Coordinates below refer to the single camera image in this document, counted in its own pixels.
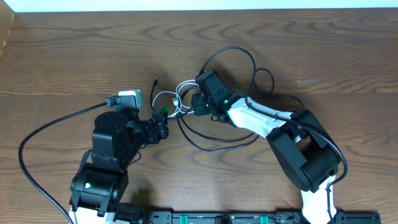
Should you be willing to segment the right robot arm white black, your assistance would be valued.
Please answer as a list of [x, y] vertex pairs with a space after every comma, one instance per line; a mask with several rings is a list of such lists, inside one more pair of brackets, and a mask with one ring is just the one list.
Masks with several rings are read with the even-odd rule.
[[214, 70], [196, 76], [195, 83], [201, 90], [192, 99], [195, 115], [212, 114], [221, 123], [266, 138], [282, 170], [301, 191], [304, 219], [333, 223], [333, 184], [344, 159], [313, 113], [278, 111], [233, 93]]

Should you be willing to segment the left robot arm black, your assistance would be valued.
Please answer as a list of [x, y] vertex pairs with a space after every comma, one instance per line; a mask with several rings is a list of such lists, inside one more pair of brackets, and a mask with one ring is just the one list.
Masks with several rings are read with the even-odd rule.
[[137, 101], [134, 95], [109, 97], [105, 105], [114, 111], [96, 117], [93, 148], [70, 186], [73, 223], [148, 223], [143, 208], [121, 198], [129, 183], [127, 168], [141, 158], [141, 149], [167, 139], [169, 110], [165, 106], [141, 120]]

